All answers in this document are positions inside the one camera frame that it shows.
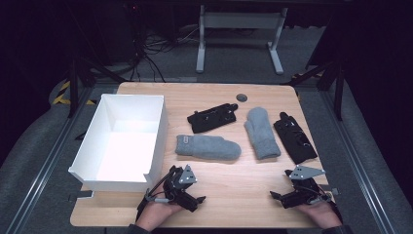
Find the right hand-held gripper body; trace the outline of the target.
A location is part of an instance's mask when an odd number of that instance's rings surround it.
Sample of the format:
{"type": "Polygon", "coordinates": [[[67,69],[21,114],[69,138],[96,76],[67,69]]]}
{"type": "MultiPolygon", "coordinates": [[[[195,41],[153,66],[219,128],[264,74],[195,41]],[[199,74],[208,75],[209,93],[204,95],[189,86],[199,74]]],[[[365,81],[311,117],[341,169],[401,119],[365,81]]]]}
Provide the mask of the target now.
{"type": "Polygon", "coordinates": [[[321,201],[330,201],[330,196],[320,189],[315,182],[315,176],[325,174],[324,169],[315,169],[297,165],[293,170],[285,170],[285,174],[292,182],[294,190],[286,195],[293,207],[300,205],[313,205],[321,201]]]}

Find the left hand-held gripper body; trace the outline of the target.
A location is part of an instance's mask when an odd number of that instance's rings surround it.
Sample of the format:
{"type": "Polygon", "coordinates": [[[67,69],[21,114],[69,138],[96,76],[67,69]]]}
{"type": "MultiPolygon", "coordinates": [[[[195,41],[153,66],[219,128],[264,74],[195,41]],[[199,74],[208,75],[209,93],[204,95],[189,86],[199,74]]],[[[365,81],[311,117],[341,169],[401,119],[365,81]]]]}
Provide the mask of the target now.
{"type": "Polygon", "coordinates": [[[196,182],[195,174],[189,165],[184,168],[172,166],[163,185],[165,196],[170,203],[186,209],[188,204],[197,203],[196,198],[186,192],[186,189],[196,182]]]}

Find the grey mitten with small label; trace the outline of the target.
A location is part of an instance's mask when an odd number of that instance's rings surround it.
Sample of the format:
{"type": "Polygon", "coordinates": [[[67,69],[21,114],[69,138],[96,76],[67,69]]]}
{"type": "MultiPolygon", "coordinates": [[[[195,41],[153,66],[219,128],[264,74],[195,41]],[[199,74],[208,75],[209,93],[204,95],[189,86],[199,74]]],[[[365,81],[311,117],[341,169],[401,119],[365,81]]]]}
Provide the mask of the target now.
{"type": "Polygon", "coordinates": [[[241,147],[222,136],[179,135],[176,137],[175,153],[182,156],[192,156],[204,160],[237,160],[241,147]]]}

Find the black glove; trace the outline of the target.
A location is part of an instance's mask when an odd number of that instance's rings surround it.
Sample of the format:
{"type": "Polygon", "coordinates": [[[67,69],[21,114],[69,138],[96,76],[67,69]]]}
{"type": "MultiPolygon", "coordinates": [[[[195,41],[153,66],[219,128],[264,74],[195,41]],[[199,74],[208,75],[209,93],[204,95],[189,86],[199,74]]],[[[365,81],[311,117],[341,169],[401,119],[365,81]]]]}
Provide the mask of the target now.
{"type": "Polygon", "coordinates": [[[316,150],[293,116],[281,112],[280,120],[274,123],[274,128],[296,165],[318,157],[316,150]]]}
{"type": "Polygon", "coordinates": [[[236,103],[224,103],[208,110],[195,111],[187,117],[187,121],[194,134],[205,133],[236,122],[235,111],[238,108],[236,103]]]}

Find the white box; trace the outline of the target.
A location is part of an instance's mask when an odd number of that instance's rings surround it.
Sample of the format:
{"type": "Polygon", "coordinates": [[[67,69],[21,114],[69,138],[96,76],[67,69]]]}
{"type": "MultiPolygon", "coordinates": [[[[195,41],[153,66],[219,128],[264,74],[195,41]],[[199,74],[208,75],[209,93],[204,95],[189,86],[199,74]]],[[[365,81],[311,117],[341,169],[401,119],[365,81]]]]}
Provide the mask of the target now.
{"type": "Polygon", "coordinates": [[[165,98],[104,94],[68,171],[92,191],[143,192],[160,179],[165,98]]]}

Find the person's right hand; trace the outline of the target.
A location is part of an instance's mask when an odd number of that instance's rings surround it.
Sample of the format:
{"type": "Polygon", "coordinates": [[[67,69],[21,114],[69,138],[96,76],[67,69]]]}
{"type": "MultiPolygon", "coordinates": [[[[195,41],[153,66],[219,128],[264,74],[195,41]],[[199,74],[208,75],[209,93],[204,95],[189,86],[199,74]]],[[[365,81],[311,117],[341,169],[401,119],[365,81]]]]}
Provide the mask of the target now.
{"type": "Polygon", "coordinates": [[[300,205],[296,210],[308,216],[319,228],[328,229],[342,225],[342,221],[326,202],[300,205]]]}

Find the person's left hand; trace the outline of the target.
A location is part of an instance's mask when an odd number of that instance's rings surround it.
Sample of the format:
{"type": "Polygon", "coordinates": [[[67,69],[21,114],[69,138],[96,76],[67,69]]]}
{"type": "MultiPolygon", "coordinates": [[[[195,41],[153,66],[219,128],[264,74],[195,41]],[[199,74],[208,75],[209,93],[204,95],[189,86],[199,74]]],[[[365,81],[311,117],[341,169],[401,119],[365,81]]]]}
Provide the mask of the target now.
{"type": "Polygon", "coordinates": [[[153,231],[172,215],[182,210],[183,208],[176,204],[149,202],[135,225],[146,231],[153,231]]]}

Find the black metal stand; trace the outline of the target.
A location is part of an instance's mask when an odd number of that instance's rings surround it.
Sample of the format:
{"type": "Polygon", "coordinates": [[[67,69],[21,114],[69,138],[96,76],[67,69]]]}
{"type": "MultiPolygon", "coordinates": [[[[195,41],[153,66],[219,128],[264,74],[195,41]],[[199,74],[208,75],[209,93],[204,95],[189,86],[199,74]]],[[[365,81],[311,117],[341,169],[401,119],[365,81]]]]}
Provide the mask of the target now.
{"type": "Polygon", "coordinates": [[[126,79],[120,75],[110,71],[103,65],[100,65],[88,58],[74,58],[69,69],[69,88],[70,88],[70,111],[68,117],[73,117],[80,105],[79,84],[88,91],[94,87],[97,82],[97,76],[93,73],[93,69],[97,70],[109,80],[121,84],[126,82],[126,79]]]}
{"type": "Polygon", "coordinates": [[[335,84],[333,111],[336,118],[342,120],[342,97],[344,92],[344,69],[340,62],[329,61],[319,65],[304,74],[297,74],[289,82],[283,83],[284,86],[295,87],[304,81],[321,74],[316,87],[319,91],[327,92],[332,84],[335,84]]]}

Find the yellow black hazard tape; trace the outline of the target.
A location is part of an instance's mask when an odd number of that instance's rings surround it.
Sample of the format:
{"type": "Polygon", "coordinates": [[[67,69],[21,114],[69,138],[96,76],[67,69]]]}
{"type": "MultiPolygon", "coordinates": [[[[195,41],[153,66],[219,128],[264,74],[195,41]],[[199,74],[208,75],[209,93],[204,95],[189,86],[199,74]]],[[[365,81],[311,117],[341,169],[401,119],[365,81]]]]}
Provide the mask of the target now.
{"type": "Polygon", "coordinates": [[[65,98],[64,95],[66,93],[66,91],[69,89],[70,87],[70,82],[69,81],[65,81],[60,90],[58,91],[55,99],[53,100],[53,104],[70,104],[71,100],[69,98],[65,98]]]}

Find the black computer tower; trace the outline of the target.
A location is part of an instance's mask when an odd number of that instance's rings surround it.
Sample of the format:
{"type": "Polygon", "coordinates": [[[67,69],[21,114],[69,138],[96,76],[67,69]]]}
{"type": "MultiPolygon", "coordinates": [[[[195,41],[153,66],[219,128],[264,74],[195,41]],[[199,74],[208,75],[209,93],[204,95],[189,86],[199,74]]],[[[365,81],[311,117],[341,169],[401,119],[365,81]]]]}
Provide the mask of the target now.
{"type": "Polygon", "coordinates": [[[96,9],[102,39],[111,62],[126,62],[134,56],[131,24],[122,2],[104,2],[96,9]]]}

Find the grey table edge bracket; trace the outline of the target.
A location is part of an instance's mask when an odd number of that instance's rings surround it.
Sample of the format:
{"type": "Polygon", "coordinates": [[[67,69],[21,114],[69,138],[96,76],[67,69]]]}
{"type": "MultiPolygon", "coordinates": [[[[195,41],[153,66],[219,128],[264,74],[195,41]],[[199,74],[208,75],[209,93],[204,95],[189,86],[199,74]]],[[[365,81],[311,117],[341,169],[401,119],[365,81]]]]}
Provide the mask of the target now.
{"type": "Polygon", "coordinates": [[[70,193],[68,196],[68,200],[71,202],[75,202],[78,199],[92,198],[93,195],[94,193],[91,190],[78,191],[75,193],[70,193]]]}
{"type": "Polygon", "coordinates": [[[320,187],[320,189],[323,190],[323,191],[329,191],[329,192],[331,192],[332,195],[339,195],[339,194],[340,194],[338,188],[331,187],[331,186],[328,185],[328,184],[321,184],[321,185],[319,185],[319,187],[320,187]]]}

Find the grey metal floor rail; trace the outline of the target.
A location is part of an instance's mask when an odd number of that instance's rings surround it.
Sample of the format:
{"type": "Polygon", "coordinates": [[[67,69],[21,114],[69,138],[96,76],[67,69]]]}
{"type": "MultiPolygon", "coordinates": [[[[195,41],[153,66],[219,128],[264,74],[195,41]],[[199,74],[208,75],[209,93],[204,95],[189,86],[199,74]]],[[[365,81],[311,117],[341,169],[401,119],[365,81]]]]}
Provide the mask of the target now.
{"type": "Polygon", "coordinates": [[[14,215],[14,218],[9,224],[8,229],[5,231],[5,234],[21,233],[21,230],[27,223],[28,218],[30,217],[34,207],[36,206],[36,203],[42,195],[45,186],[47,185],[47,182],[56,166],[56,163],[62,154],[63,146],[67,142],[70,131],[76,123],[92,91],[92,88],[84,88],[80,95],[75,95],[71,99],[73,104],[78,104],[78,107],[75,107],[63,122],[63,126],[59,132],[59,135],[56,137],[56,141],[54,142],[51,151],[42,164],[40,171],[32,180],[30,188],[25,195],[24,200],[20,204],[18,211],[14,215]]]}
{"type": "Polygon", "coordinates": [[[338,119],[335,114],[334,104],[332,97],[328,92],[319,93],[323,104],[326,106],[328,116],[332,120],[336,131],[344,144],[346,150],[346,157],[357,179],[357,183],[363,194],[363,197],[371,211],[375,222],[380,230],[381,234],[397,234],[394,226],[389,219],[387,212],[385,211],[383,204],[378,196],[377,190],[373,186],[371,179],[369,178],[362,162],[360,161],[357,150],[345,128],[342,121],[338,119]]]}

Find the white metal desk frame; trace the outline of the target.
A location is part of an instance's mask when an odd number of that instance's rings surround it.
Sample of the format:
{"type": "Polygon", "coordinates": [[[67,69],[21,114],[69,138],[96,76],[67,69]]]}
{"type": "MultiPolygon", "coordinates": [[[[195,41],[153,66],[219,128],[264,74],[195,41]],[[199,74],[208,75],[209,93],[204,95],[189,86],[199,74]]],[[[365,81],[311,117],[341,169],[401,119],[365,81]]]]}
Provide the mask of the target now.
{"type": "Polygon", "coordinates": [[[277,47],[281,38],[282,28],[288,9],[282,8],[279,13],[218,13],[209,12],[205,5],[200,7],[199,16],[199,47],[196,62],[196,72],[203,73],[205,69],[207,28],[235,29],[273,29],[274,39],[267,43],[267,49],[277,74],[283,74],[283,68],[277,47]]]}

